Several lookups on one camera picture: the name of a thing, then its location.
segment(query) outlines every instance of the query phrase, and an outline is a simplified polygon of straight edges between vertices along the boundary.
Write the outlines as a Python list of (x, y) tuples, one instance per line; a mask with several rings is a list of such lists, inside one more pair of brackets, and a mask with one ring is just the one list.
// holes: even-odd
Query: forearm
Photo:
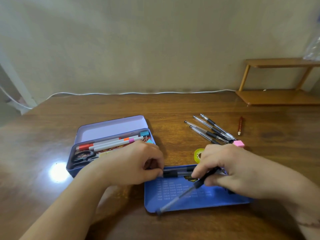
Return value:
[(83, 169), (20, 240), (84, 239), (106, 189)]
[(292, 185), (290, 200), (283, 202), (308, 240), (320, 238), (320, 189), (302, 176)]

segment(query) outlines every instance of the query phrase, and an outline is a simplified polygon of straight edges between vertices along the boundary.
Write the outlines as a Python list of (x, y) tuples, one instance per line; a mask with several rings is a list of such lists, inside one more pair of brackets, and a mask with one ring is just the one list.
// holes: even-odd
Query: scissors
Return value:
[(78, 152), (71, 159), (71, 162), (73, 163), (71, 169), (85, 166), (98, 157), (99, 156), (93, 151)]

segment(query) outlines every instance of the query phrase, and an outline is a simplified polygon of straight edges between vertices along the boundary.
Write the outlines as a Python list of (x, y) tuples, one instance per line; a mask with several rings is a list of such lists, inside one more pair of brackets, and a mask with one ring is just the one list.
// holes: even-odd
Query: hand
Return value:
[(192, 177), (200, 178), (216, 166), (228, 175), (212, 175), (205, 185), (222, 186), (251, 198), (288, 200), (303, 182), (298, 172), (232, 144), (207, 145)]
[(141, 184), (163, 175), (164, 158), (157, 145), (136, 141), (121, 149), (102, 154), (85, 166), (104, 187)]

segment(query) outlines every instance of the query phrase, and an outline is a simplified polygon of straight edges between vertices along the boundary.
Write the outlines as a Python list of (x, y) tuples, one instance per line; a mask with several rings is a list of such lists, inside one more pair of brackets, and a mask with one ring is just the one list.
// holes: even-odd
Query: left hand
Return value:
[(154, 180), (163, 175), (163, 168), (164, 157), (159, 147), (139, 140), (101, 155), (79, 174), (90, 171), (91, 176), (97, 177), (107, 188), (110, 185), (141, 184)]

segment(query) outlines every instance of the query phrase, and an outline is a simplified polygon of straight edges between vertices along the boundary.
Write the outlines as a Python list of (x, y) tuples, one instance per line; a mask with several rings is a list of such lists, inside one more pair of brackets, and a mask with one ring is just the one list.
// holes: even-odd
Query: pencil case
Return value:
[(115, 138), (128, 138), (140, 133), (148, 132), (148, 138), (155, 144), (154, 138), (148, 128), (147, 122), (142, 115), (125, 117), (115, 120), (108, 120), (94, 124), (82, 125), (78, 128), (75, 136), (74, 145), (71, 148), (66, 169), (72, 177), (75, 177), (78, 172), (85, 166), (77, 166), (72, 158), (77, 153), (77, 147), (85, 144), (92, 144), (101, 141), (106, 141)]
[[(194, 165), (183, 165), (165, 167), (165, 170), (179, 170), (179, 168)], [(157, 209), (169, 203), (172, 199), (179, 196), (185, 190), (192, 187), (196, 178), (191, 176), (182, 177), (158, 177), (155, 180), (144, 184), (144, 206), (150, 213), (155, 213)], [(169, 211), (187, 210), (214, 206), (230, 206), (247, 204), (251, 198), (235, 194), (223, 187), (205, 185), (193, 190), (191, 194), (179, 199)]]

